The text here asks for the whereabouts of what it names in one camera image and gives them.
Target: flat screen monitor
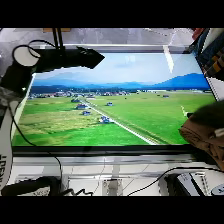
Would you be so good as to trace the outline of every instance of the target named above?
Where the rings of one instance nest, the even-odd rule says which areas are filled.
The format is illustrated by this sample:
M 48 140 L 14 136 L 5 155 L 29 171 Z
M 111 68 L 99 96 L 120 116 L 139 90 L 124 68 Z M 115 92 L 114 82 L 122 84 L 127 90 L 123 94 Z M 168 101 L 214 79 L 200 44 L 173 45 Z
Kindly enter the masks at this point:
M 192 54 L 103 53 L 94 69 L 35 74 L 19 119 L 37 146 L 180 145 L 187 113 L 215 97 Z M 28 146 L 15 131 L 13 146 Z

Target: screen bezel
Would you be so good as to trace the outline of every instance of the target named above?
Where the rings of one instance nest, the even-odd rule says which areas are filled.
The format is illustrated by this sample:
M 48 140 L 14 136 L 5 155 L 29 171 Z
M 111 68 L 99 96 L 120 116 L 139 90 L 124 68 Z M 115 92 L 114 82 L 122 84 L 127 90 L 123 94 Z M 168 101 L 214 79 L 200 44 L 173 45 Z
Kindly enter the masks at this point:
M 164 46 L 161 45 L 74 45 L 65 44 L 66 49 L 81 46 L 92 48 L 99 53 L 164 53 Z M 168 46 L 170 54 L 191 54 L 188 46 Z M 206 79 L 214 94 L 212 86 Z M 190 144 L 184 145 L 134 145 L 134 146 L 13 146 L 13 155 L 16 157 L 74 157 L 74 156 L 102 156 L 102 155 L 177 155 L 194 154 L 197 149 Z

